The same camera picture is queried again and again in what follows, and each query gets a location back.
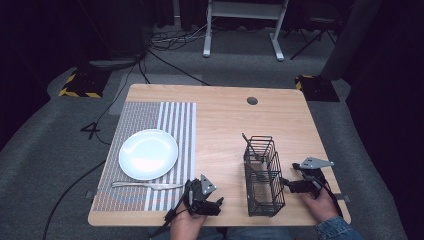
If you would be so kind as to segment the black yellow striped base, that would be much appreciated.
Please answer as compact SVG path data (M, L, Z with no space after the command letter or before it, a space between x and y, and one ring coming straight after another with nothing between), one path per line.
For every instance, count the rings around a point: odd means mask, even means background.
M102 98L110 71L82 72L74 70L67 78L59 96Z
M307 101L339 102L332 83L321 76L299 75L295 78L295 87Z

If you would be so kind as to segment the grey upright panel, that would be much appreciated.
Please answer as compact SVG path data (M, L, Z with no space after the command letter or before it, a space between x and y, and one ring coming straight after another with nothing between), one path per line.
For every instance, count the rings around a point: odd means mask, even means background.
M320 77L339 80L371 26L382 0L355 0L347 23L333 48Z

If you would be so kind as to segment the black wire basket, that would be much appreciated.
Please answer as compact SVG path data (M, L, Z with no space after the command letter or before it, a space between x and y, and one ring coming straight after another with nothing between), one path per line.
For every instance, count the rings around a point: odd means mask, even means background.
M246 176L244 166L248 215L273 217L285 206L284 185L280 181L283 174L273 138L271 136L263 137L268 142L266 182L251 182L250 178Z

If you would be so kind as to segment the person's blue jeans legs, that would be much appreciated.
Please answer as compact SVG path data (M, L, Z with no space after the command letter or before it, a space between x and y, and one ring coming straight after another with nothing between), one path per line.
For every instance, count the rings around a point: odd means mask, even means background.
M289 227L204 227L196 240L318 240L318 235L292 231Z

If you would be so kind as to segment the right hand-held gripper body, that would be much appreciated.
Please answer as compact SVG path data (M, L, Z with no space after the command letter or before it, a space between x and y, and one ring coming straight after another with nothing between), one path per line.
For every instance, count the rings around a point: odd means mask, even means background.
M333 166L334 163L329 160L307 157L298 164L300 164L301 170L296 171L302 176L302 180L290 181L290 191L292 193L312 193L317 198L321 189L327 184L322 168Z

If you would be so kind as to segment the grey metal utensil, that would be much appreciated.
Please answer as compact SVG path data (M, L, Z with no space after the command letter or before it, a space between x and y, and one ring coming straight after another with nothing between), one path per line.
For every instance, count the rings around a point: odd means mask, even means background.
M268 142L263 136L252 136L247 138L242 134L246 142L244 153L244 166L246 176L251 182L265 183L266 182L266 153Z

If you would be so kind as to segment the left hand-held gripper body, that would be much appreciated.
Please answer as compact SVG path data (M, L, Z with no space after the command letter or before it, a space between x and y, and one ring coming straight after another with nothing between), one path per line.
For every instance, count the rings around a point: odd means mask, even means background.
M203 174L200 178L188 180L185 184L182 201L190 214L202 215L204 208L217 208L215 202L208 201L208 197L217 187Z

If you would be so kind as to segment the white metal desk frame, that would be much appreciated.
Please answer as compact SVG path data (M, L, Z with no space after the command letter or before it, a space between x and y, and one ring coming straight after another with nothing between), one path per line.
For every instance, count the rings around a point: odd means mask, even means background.
M208 0L203 56L209 57L211 55L213 17L247 18L276 20L275 30L269 34L269 37L276 59L278 61L283 61L285 57L279 45L278 37L285 18L288 3L289 0L283 0L280 4Z

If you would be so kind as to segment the person's right hand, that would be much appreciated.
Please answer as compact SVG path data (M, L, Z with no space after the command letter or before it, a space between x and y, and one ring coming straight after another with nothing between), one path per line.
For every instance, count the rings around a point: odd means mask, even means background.
M325 189L320 191L320 194L316 199L313 199L307 193L301 193L300 198L303 200L312 216L319 223L339 215L332 198Z

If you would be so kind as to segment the grey striped placemat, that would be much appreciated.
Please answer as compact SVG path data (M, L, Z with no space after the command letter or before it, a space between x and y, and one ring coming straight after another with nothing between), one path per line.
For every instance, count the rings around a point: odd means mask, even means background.
M92 209L94 211L167 211L174 207L183 189L153 190L134 186L113 187L115 181L132 183L119 166L119 152L133 134L147 129L169 133L177 143L178 158L154 183L183 185L195 178L196 105L182 102L127 102L110 147Z

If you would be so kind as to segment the person's left hand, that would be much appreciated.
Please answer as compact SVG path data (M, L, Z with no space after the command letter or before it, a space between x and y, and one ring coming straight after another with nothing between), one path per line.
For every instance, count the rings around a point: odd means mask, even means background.
M171 221L171 230L177 233L199 231L206 220L205 215L191 215L185 207L179 207Z

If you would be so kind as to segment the white round plate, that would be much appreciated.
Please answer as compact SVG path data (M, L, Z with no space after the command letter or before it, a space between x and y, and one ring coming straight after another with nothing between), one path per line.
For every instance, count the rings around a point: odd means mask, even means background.
M163 130L147 129L124 141L119 150L118 163L130 178L153 180L173 168L178 153L178 144L173 136Z

